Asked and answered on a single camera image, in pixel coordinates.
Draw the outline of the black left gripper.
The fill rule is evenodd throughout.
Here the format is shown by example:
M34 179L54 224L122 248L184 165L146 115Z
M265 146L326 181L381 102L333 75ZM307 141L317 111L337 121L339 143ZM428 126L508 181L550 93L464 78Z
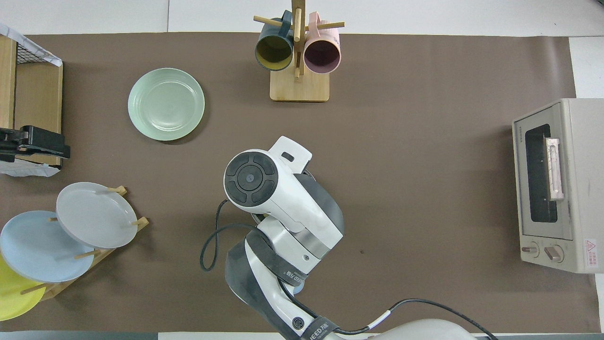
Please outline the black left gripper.
M0 154L2 157L51 155L63 159L71 158L70 146L65 136L35 127L23 126L19 130L0 128Z

